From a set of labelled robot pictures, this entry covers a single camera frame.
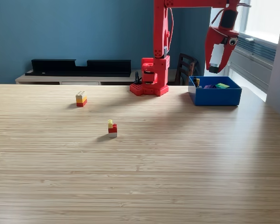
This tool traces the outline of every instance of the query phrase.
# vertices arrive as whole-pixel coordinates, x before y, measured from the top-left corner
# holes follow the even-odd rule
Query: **wire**
[[[238,6],[243,6],[243,7],[249,7],[251,8],[250,5],[246,4],[246,3],[239,3]],[[210,26],[212,26],[214,24],[214,22],[216,21],[216,19],[218,18],[218,16],[221,14],[221,12],[223,12],[225,9],[221,9],[218,14],[215,16],[215,18],[213,19],[213,21],[210,23]]]
[[[218,16],[221,14],[221,12],[223,12],[224,9],[221,9],[218,14],[216,15],[216,17],[213,19],[213,21],[210,23],[210,26],[213,25],[213,23],[216,21],[216,19],[218,18]]]
[[[169,38],[169,47],[168,47],[168,51],[170,50],[170,45],[171,45],[171,41],[172,41],[172,35],[173,35],[173,27],[174,27],[174,19],[173,19],[173,12],[172,12],[172,8],[169,8],[170,12],[171,12],[171,20],[172,20],[172,25],[171,25],[171,32],[170,32],[170,38]]]

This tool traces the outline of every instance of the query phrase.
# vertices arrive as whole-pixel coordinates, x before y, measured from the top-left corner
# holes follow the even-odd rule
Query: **blue plastic box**
[[[227,76],[196,76],[200,79],[200,86],[196,88],[194,77],[189,80],[189,94],[195,105],[200,106],[237,106],[239,105],[242,88]],[[206,85],[217,85],[223,83],[230,86],[227,89],[204,89]]]

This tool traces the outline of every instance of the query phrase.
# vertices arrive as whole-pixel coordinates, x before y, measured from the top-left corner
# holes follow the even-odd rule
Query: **window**
[[[257,95],[259,98],[261,98],[264,102],[266,101],[266,94],[263,91],[261,91],[259,88],[257,88],[255,85],[250,83],[248,80],[243,78],[241,75],[239,75],[236,71],[230,69],[229,77],[239,86],[247,87],[255,95]]]
[[[280,36],[280,0],[241,0],[251,5],[238,7],[235,30],[277,44]]]

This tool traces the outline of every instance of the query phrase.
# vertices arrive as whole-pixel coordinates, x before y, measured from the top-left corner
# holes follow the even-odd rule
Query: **robotic arm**
[[[238,32],[233,30],[240,0],[154,0],[154,58],[142,59],[142,85],[132,84],[130,91],[136,95],[161,96],[168,92],[168,68],[172,30],[168,30],[168,11],[179,7],[223,8],[219,27],[210,27],[205,42],[206,69],[219,73],[227,64],[238,42]],[[224,53],[219,66],[210,64],[215,44],[224,45]]]

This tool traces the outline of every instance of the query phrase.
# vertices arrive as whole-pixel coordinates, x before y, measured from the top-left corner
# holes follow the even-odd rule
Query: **stacked lego bricks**
[[[108,120],[108,132],[110,138],[117,138],[117,124],[113,124],[112,120]]]
[[[78,92],[78,94],[76,95],[76,102],[77,102],[77,106],[85,106],[87,103],[87,96],[86,93],[84,91],[80,91]]]

